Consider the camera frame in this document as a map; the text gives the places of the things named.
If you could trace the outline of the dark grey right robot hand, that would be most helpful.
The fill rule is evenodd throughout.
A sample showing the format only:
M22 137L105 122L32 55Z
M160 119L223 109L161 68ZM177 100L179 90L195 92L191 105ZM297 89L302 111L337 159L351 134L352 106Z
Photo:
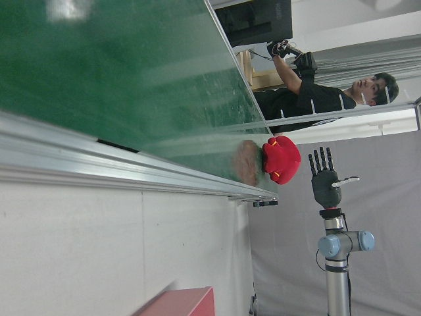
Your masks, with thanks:
M341 200L341 187L360 180L359 176L350 176L340 180L333 166L332 153L329 147L319 147L309 154L309 165L312 173L312 190L315 201L324 209L336 208Z

